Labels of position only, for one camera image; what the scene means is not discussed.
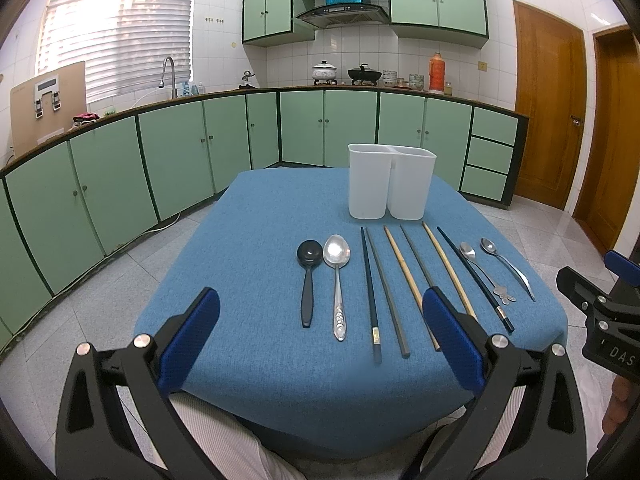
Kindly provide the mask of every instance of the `table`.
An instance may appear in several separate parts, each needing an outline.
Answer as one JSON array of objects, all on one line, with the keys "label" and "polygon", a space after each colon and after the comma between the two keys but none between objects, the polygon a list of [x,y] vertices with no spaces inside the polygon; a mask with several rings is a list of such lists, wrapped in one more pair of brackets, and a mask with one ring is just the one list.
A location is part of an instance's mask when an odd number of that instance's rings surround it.
[{"label": "table", "polygon": [[[475,208],[437,177],[424,216],[488,334],[506,331],[471,276],[436,231],[467,241],[517,303],[507,308],[516,327],[510,339],[542,350],[566,342],[561,305],[521,254]],[[398,227],[386,215],[353,219],[348,211],[348,170],[275,168],[241,173],[176,259],[136,323],[135,333],[155,333],[182,313],[204,286],[220,294],[220,320],[202,349],[184,389],[244,421],[271,449],[324,458],[357,459],[378,452],[448,415],[469,401],[444,355],[436,353],[414,298],[386,240],[389,225],[420,290],[426,281]],[[369,227],[396,300],[411,357],[400,355],[373,260],[382,342],[382,365],[373,363],[360,226]],[[436,284],[464,312],[444,266],[419,222],[403,222]],[[304,271],[296,249],[307,239],[324,244],[341,234],[351,261],[340,272],[347,337],[332,332],[334,272],[314,271],[311,328],[300,322]],[[482,253],[491,238],[531,283],[537,301],[497,258]]]}]

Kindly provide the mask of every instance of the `blue gripper pad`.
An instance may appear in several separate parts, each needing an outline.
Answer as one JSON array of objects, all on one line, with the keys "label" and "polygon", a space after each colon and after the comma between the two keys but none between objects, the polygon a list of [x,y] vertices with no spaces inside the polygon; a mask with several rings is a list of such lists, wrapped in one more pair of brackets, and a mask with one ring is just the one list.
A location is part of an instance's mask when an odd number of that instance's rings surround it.
[{"label": "blue gripper pad", "polygon": [[604,255],[604,264],[631,286],[640,286],[640,267],[616,251]]},{"label": "blue gripper pad", "polygon": [[425,322],[438,340],[460,386],[478,397],[485,382],[482,354],[454,313],[457,313],[455,308],[437,286],[424,293],[422,315]]},{"label": "blue gripper pad", "polygon": [[220,298],[215,290],[204,289],[196,301],[160,356],[158,389],[163,397],[182,388],[220,317]]}]

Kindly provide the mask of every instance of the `small spoon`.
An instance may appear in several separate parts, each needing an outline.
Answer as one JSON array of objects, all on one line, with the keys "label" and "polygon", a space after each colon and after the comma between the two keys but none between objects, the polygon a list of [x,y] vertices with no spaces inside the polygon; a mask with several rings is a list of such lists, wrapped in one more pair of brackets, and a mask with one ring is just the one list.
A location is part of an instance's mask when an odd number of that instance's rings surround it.
[{"label": "small spoon", "polygon": [[315,269],[322,261],[322,245],[315,240],[306,240],[298,247],[298,261],[305,267],[305,284],[302,286],[302,300],[300,301],[300,316],[302,327],[311,326],[311,318],[314,315],[314,279],[311,270]]},{"label": "small spoon", "polygon": [[533,295],[533,290],[531,290],[531,285],[529,285],[529,280],[527,279],[527,277],[523,273],[521,273],[515,265],[513,265],[509,260],[507,260],[507,258],[502,256],[501,254],[498,254],[498,249],[495,247],[495,244],[491,240],[489,240],[489,238],[481,238],[480,246],[482,247],[482,250],[485,253],[491,254],[493,256],[496,256],[497,258],[500,258],[502,261],[504,261],[505,264],[510,266],[511,269],[514,270],[514,272],[518,275],[518,277],[522,281],[523,285],[527,289],[527,292],[531,296],[531,299],[533,301],[536,301],[536,297]]},{"label": "small spoon", "polygon": [[464,257],[467,260],[469,260],[478,269],[480,269],[482,273],[486,276],[486,278],[491,282],[491,284],[494,286],[494,294],[502,300],[502,304],[508,305],[510,301],[516,301],[516,299],[513,296],[510,296],[507,293],[507,288],[505,286],[498,285],[497,283],[495,283],[492,277],[489,276],[482,267],[480,267],[478,262],[476,262],[476,252],[474,251],[474,248],[472,246],[470,246],[466,242],[462,242],[460,244],[460,252],[464,254]]},{"label": "small spoon", "polygon": [[340,288],[340,268],[344,267],[351,256],[347,241],[340,235],[331,235],[324,244],[324,262],[335,269],[334,288],[334,335],[338,341],[344,341],[347,335],[347,320],[344,317],[342,289]]}]

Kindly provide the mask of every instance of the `window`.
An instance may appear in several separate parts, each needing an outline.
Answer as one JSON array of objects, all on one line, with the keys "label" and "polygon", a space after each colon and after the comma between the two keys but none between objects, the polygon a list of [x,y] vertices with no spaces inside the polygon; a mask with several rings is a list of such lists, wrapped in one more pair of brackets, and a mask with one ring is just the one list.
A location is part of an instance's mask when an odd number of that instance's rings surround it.
[{"label": "window", "polygon": [[190,78],[191,0],[49,0],[38,73],[84,60],[87,102],[158,86],[172,56]]}]

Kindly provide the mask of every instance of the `orange thermos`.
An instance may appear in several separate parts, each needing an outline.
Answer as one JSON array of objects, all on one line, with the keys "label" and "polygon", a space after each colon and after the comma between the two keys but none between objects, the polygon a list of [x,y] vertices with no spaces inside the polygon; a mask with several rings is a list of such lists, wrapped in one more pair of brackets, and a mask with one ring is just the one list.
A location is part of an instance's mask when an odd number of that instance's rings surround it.
[{"label": "orange thermos", "polygon": [[444,59],[439,52],[429,60],[429,91],[444,94]]}]

